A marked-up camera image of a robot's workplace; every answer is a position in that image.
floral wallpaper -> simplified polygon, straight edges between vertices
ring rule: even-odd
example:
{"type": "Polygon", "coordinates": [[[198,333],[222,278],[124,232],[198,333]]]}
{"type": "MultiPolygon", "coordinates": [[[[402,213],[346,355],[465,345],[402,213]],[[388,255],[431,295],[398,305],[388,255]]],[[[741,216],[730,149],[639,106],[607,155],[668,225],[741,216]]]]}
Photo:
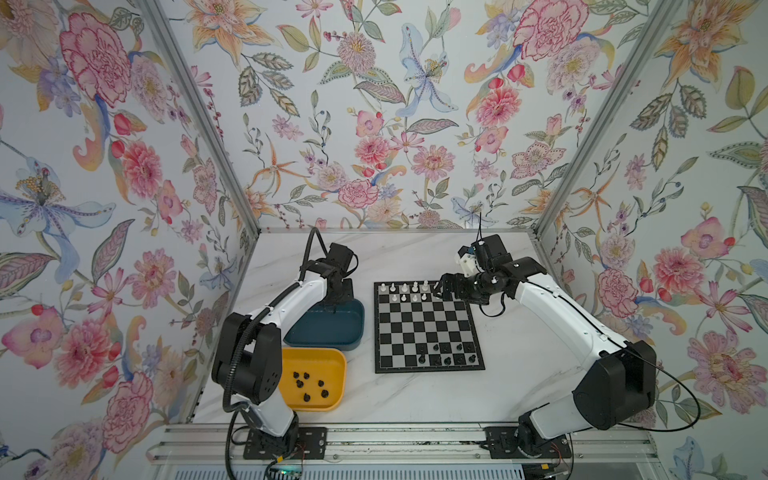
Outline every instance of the floral wallpaper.
{"type": "Polygon", "coordinates": [[[655,2],[162,5],[275,230],[530,227],[655,2]]]}
{"type": "Polygon", "coordinates": [[[136,478],[245,270],[154,48],[130,0],[0,0],[2,478],[136,478]]]}
{"type": "MultiPolygon", "coordinates": [[[[543,238],[573,297],[700,400],[694,429],[653,434],[679,480],[768,476],[764,4],[686,2],[543,238]]],[[[634,421],[692,422],[690,395],[657,385],[634,421]]]]}

